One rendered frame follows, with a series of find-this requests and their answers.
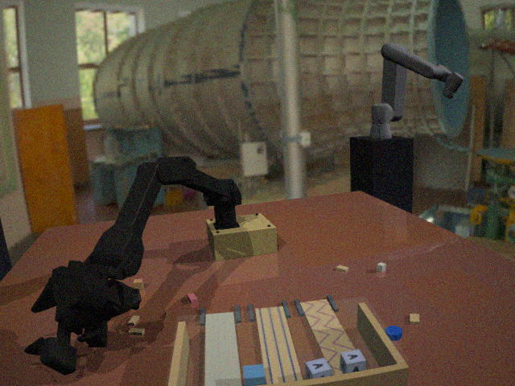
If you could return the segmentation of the small pink cube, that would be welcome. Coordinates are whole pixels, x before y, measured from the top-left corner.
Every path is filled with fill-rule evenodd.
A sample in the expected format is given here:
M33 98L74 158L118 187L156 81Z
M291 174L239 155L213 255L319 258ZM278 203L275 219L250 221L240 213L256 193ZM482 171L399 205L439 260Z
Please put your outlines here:
M188 301L192 304L192 303L198 303L198 298L196 295L194 294L187 294L187 299Z

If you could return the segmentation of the blue cylinder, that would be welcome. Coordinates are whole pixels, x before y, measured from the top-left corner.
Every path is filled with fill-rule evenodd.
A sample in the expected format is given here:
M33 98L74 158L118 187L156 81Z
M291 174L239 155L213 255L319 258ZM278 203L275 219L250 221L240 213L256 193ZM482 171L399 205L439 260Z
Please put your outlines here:
M391 333L391 335L395 338L395 340L399 340L402 338L402 329L399 326L389 326L387 327Z

